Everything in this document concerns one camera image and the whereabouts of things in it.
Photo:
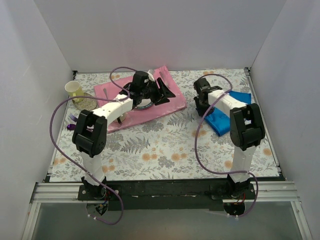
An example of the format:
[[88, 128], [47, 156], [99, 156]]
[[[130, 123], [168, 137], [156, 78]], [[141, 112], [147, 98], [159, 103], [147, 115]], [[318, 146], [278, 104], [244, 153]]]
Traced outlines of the blue cloth napkin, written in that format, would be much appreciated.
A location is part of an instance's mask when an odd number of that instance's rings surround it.
[[[250, 93], [230, 91], [229, 95], [240, 102], [252, 103], [252, 95]], [[216, 107], [213, 107], [213, 112], [207, 115], [204, 120], [219, 137], [230, 131], [230, 118]]]

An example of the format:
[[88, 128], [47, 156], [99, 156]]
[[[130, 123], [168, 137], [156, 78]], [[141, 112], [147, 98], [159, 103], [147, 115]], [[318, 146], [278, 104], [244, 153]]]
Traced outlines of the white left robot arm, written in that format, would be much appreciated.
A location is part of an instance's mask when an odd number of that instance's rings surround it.
[[108, 193], [103, 185], [107, 180], [101, 160], [101, 152], [107, 143], [108, 126], [144, 99], [150, 99], [157, 106], [168, 103], [175, 96], [160, 77], [154, 80], [150, 73], [136, 71], [132, 81], [124, 85], [123, 90], [110, 102], [92, 111], [80, 112], [72, 142], [81, 154], [85, 168], [85, 176], [81, 181], [91, 197], [101, 200]]

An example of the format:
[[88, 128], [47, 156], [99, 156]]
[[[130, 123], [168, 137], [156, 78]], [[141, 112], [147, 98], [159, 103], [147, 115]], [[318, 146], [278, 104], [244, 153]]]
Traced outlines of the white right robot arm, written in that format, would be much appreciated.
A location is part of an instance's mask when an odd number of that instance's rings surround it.
[[237, 199], [251, 189], [250, 168], [253, 155], [266, 132], [259, 106], [247, 104], [230, 95], [219, 86], [211, 86], [205, 77], [193, 83], [197, 96], [194, 97], [196, 110], [205, 117], [213, 107], [229, 117], [229, 135], [234, 144], [232, 168], [222, 183], [210, 188], [216, 198], [228, 196]]

